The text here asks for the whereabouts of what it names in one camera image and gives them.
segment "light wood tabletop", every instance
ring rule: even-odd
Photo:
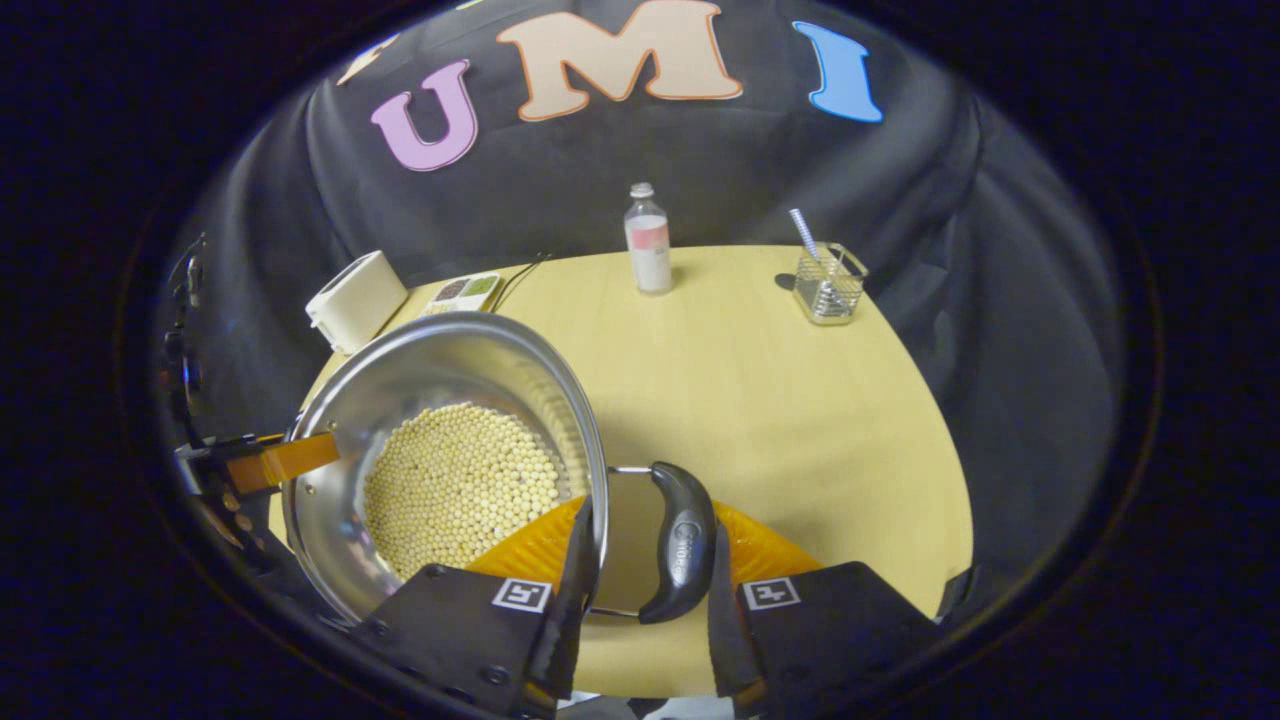
[[[550,260],[499,314],[547,338],[586,391],[612,465],[663,460],[710,496],[826,565],[869,565],[928,616],[973,557],[969,495],[942,414],[870,297],[847,325],[810,324],[774,275],[795,246],[671,250],[675,287],[636,291],[626,252]],[[500,270],[511,278],[520,268]],[[419,316],[447,281],[411,291],[383,332]],[[334,355],[307,400],[346,360]],[[636,609],[657,587],[660,495],[611,480],[609,555],[598,605]],[[284,538],[279,496],[271,528]],[[591,616],[579,691],[714,694],[705,602],[637,625]]]

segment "wire basket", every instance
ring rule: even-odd
[[[863,296],[867,268],[842,245],[819,242],[818,256],[805,252],[796,268],[791,291],[810,323],[842,325],[854,319],[854,307]]]

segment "pot handle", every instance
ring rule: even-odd
[[[680,618],[696,607],[710,587],[716,547],[712,498],[698,478],[669,462],[612,471],[648,474],[666,503],[658,536],[658,592],[640,607],[637,619],[652,624]]]

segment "letter m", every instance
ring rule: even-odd
[[[635,88],[653,55],[657,73],[645,90],[664,100],[727,100],[742,94],[721,60],[712,18],[719,8],[700,0],[649,0],[636,8],[617,35],[572,13],[552,13],[498,35],[520,50],[529,83],[527,122],[545,120],[586,108],[589,96],[568,85],[566,65],[618,102]]]

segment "straw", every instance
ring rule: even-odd
[[[791,209],[791,220],[796,224],[796,231],[800,232],[800,240],[804,241],[804,246],[809,249],[809,255],[813,255],[813,259],[820,264],[822,259],[818,258],[818,243],[813,241],[813,233],[809,232],[809,225],[805,224],[804,215],[800,214],[799,208]]]

